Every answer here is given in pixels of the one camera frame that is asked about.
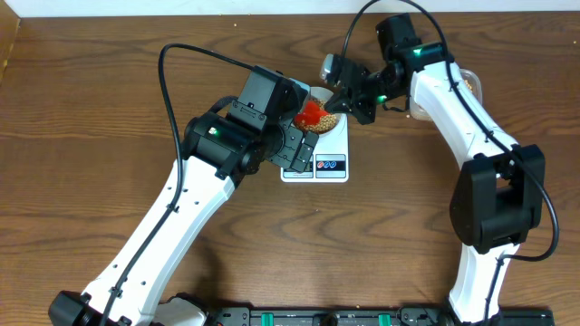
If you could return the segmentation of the red plastic measuring scoop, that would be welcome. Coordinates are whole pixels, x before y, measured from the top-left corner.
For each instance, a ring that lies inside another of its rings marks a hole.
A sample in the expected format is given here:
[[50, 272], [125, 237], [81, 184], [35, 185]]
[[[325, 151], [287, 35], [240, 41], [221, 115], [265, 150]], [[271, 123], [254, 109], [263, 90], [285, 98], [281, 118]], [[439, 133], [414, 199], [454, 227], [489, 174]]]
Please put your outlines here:
[[308, 101], [304, 109], [295, 116], [295, 125], [309, 127], [317, 125], [324, 115], [324, 110], [316, 101]]

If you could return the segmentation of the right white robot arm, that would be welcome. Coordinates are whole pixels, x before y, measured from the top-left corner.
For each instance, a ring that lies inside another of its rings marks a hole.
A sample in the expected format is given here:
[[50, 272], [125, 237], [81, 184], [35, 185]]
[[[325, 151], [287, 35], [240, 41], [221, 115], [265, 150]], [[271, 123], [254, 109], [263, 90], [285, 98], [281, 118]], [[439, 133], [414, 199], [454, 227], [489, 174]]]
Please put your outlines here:
[[321, 78], [335, 88], [326, 108], [364, 125], [387, 101], [404, 97], [411, 115], [428, 116], [448, 143], [459, 166], [449, 216], [462, 247], [440, 323], [539, 323], [532, 313], [501, 311], [498, 296], [508, 264], [549, 208], [544, 154], [535, 145], [519, 145], [490, 118], [444, 39], [423, 42], [407, 14], [381, 21], [375, 31], [382, 70], [371, 72], [343, 53], [324, 59]]

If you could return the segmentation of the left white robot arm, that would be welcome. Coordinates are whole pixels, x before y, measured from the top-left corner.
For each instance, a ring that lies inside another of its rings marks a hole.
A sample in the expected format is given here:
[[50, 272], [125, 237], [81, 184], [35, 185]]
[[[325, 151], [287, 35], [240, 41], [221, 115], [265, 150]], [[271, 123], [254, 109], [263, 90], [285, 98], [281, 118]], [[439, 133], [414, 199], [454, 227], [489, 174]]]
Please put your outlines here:
[[114, 260], [82, 292], [60, 292], [54, 325], [203, 325], [190, 299], [161, 302], [169, 279], [205, 223], [264, 161], [302, 172], [317, 135], [294, 126], [309, 85], [254, 67], [239, 96], [217, 101], [185, 130], [168, 180]]

